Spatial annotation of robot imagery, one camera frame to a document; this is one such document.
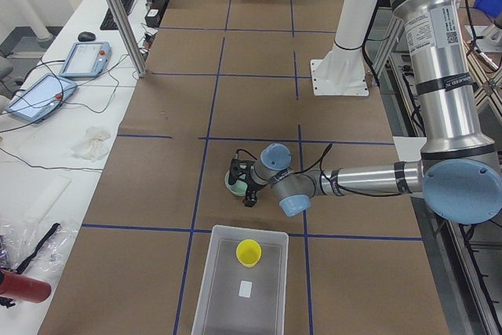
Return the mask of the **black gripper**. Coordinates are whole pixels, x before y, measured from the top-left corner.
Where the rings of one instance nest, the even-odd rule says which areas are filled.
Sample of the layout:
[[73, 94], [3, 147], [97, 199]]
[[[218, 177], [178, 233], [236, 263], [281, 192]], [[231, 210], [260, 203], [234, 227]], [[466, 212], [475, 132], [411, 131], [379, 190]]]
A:
[[257, 192], [262, 190], [262, 186], [255, 182], [251, 173], [246, 173], [246, 193], [243, 203], [245, 207], [253, 207], [257, 204]]

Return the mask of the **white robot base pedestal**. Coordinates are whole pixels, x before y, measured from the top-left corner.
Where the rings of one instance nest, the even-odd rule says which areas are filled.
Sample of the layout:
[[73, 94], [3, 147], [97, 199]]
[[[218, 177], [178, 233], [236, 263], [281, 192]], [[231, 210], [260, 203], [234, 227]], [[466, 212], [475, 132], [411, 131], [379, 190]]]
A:
[[362, 48], [377, 0], [344, 0], [332, 49], [311, 61], [316, 96], [368, 96]]

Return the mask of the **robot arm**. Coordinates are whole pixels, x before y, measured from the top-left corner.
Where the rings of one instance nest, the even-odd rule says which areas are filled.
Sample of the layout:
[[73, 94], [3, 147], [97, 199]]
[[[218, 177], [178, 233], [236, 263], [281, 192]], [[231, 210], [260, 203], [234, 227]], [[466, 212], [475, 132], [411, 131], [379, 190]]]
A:
[[[417, 162], [326, 170], [320, 162], [295, 172], [291, 154], [271, 144], [253, 162], [232, 162], [227, 182], [246, 183], [244, 204], [271, 187], [288, 216], [320, 195], [388, 197], [423, 194], [439, 216], [477, 224], [501, 209], [501, 172], [494, 141], [483, 134], [462, 44], [458, 0], [391, 0], [405, 27], [426, 143]], [[333, 48], [311, 62], [316, 95], [359, 96], [366, 88], [362, 49], [377, 0], [344, 0]]]

